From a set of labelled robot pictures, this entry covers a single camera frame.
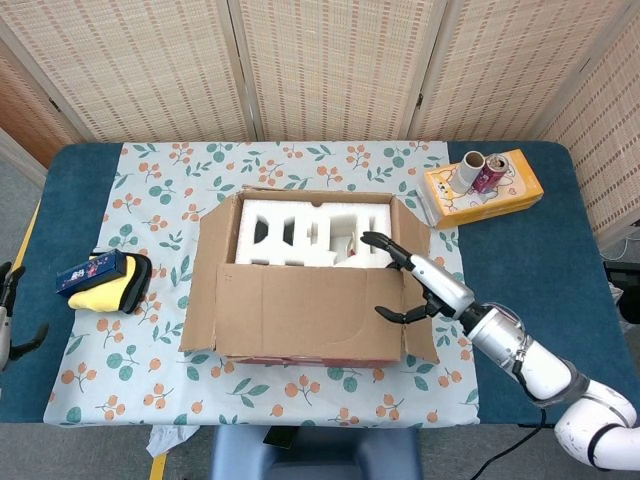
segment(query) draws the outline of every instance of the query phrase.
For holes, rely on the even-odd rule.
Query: woven room divider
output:
[[[640,14],[542,138],[571,152],[599,243],[640,219]]]
[[[6,0],[0,11],[97,140],[251,138],[228,12],[214,2]]]
[[[406,137],[445,2],[232,4],[265,140]]]
[[[527,138],[624,0],[465,0],[410,137]]]
[[[58,150],[82,141],[82,137],[29,78],[22,64],[0,42],[0,128],[48,167]]]

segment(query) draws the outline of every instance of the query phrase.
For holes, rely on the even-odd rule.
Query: box flap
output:
[[[217,266],[229,261],[234,242],[230,242],[236,217],[241,208],[236,195],[202,217],[196,259],[193,264],[191,292],[187,317],[182,331],[180,351],[213,348],[215,346],[215,321]]]
[[[321,205],[323,202],[334,203],[389,203],[393,198],[390,193],[321,191],[321,190],[243,190],[242,198],[247,200],[286,200],[291,202],[311,202]]]
[[[397,361],[402,329],[374,307],[402,307],[398,275],[386,269],[222,265],[216,351]]]
[[[429,256],[431,232],[397,198],[391,200],[391,231],[394,240],[411,253]],[[403,272],[402,311],[423,305],[422,286],[409,272]],[[431,363],[439,363],[438,353],[433,344],[431,318],[407,325],[403,331],[404,348],[407,353],[423,358]]]

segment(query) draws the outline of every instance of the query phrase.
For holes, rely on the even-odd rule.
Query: yellow cloth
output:
[[[89,290],[74,293],[69,298],[69,306],[75,310],[86,308],[94,312],[116,312],[125,288],[136,271],[136,260],[127,256],[127,273],[120,278],[96,285]]]

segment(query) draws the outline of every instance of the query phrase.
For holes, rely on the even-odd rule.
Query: white foam insert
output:
[[[269,232],[254,243],[258,219],[268,225]],[[285,225],[291,222],[293,245],[283,239]],[[367,230],[391,236],[389,205],[325,202],[314,207],[311,202],[245,200],[236,263],[384,268],[391,257],[360,241]]]

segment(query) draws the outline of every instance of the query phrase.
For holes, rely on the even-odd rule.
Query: small blue box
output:
[[[89,290],[127,273],[127,256],[118,249],[103,253],[80,265],[58,273],[56,293],[69,298],[76,292]]]

